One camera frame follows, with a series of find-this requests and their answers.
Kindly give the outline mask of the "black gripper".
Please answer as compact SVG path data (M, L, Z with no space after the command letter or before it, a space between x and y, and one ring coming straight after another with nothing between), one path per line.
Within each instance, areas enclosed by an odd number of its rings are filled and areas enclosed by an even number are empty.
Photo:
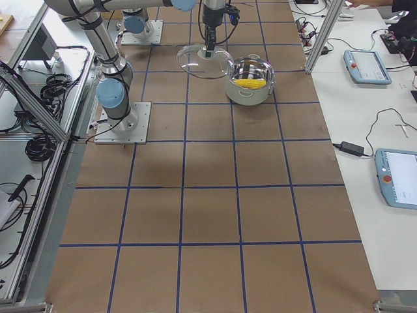
M225 0L203 0L203 23L205 26L205 57L212 58L216 47L216 28L220 26L223 16L229 16L230 23L233 26L238 25L240 19L240 10L231 4L231 1Z

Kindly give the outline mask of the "person forearm dark sleeve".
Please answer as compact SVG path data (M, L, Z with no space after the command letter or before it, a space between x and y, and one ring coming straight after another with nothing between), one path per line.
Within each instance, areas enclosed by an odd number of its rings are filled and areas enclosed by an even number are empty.
M408 0L353 0L349 1L350 7L359 7L366 5L370 7L391 7L392 13L406 11L407 15L401 17L399 21L388 27L389 35L385 35L385 39L409 40L416 43L416 1Z

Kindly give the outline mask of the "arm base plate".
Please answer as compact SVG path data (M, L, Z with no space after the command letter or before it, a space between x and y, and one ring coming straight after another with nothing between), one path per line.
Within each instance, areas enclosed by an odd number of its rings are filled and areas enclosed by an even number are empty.
M127 30L122 35L121 44L124 46L152 46L158 45L161 41L162 37L162 28L163 28L163 21L162 20L149 20L153 27L154 33L148 39L140 40L132 36Z
M107 119L97 128L98 135L93 141L98 144L146 143L151 114L151 102L131 102L130 113L115 128L117 121L108 119L104 109L101 119Z

